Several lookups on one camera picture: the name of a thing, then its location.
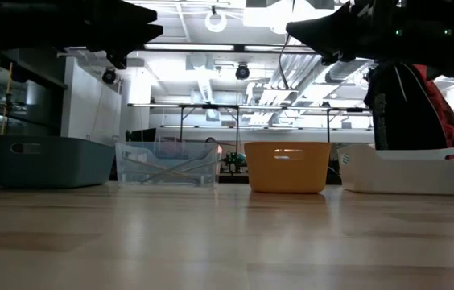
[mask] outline wooden floor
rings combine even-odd
[[[454,197],[0,191],[0,290],[454,289]]]

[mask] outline orange storage bin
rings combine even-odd
[[[331,143],[246,143],[250,187],[260,193],[319,193],[330,152]]]

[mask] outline storage bin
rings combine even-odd
[[[245,144],[249,183],[261,193],[319,193],[325,188],[331,143]]]
[[[338,153],[344,189],[454,195],[454,148],[376,151],[357,144],[341,148]]]
[[[65,189],[109,180],[114,147],[65,137],[0,136],[0,185]]]
[[[215,143],[116,143],[122,183],[213,186],[220,158],[221,148]]]

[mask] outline white storage bin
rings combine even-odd
[[[220,158],[214,143],[116,143],[121,183],[213,186]]]
[[[454,195],[454,148],[376,151],[357,144],[341,148],[338,155],[344,189],[362,193]]]

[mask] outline security camera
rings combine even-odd
[[[249,78],[249,75],[250,75],[250,70],[246,66],[246,64],[239,64],[237,66],[236,78],[238,80],[246,80],[247,78]]]
[[[101,76],[101,79],[108,85],[114,84],[116,81],[116,72],[114,71],[114,68],[107,68]]]

